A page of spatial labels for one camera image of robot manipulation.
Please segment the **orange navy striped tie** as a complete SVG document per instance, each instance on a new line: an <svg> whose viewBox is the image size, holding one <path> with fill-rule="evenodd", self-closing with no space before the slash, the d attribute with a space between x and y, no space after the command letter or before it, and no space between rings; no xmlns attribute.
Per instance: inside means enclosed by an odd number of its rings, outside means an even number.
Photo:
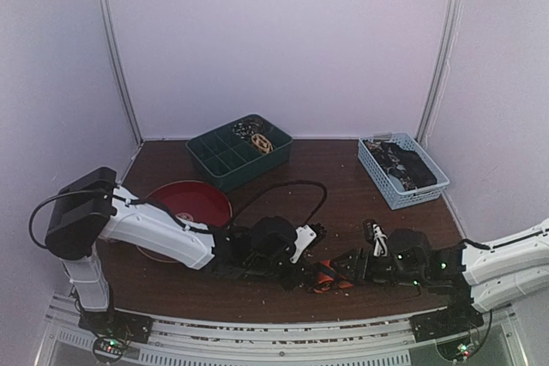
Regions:
<svg viewBox="0 0 549 366"><path fill-rule="evenodd" d="M321 294L333 290L345 290L354 287L346 267L335 260L323 260L312 265L312 281L308 291Z"/></svg>

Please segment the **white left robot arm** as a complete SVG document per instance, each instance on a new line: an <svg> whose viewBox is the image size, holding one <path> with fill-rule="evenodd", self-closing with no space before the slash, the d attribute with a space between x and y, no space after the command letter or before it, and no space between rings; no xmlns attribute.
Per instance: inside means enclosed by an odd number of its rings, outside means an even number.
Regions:
<svg viewBox="0 0 549 366"><path fill-rule="evenodd" d="M52 211L44 239L29 236L62 262L81 313L105 335L118 333L124 318L113 307L112 287L96 251L99 239L130 243L222 279L276 276L293 288L307 271L305 251L323 238L322 228L295 226L280 216L260 219L251 228L182 219L159 201L135 197L117 184L109 167L91 171L43 200L28 222L46 206Z"/></svg>

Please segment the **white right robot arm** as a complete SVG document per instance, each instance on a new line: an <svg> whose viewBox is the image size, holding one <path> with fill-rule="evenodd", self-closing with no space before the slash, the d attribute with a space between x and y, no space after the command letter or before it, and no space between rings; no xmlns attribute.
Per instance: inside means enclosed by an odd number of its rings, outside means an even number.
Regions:
<svg viewBox="0 0 549 366"><path fill-rule="evenodd" d="M459 332L473 310L487 313L548 286L548 222L488 243L462 239L442 249L422 231L399 228L385 234L365 222L371 249L352 249L331 261L339 281L350 285L402 285L446 295L452 304L440 326Z"/></svg>

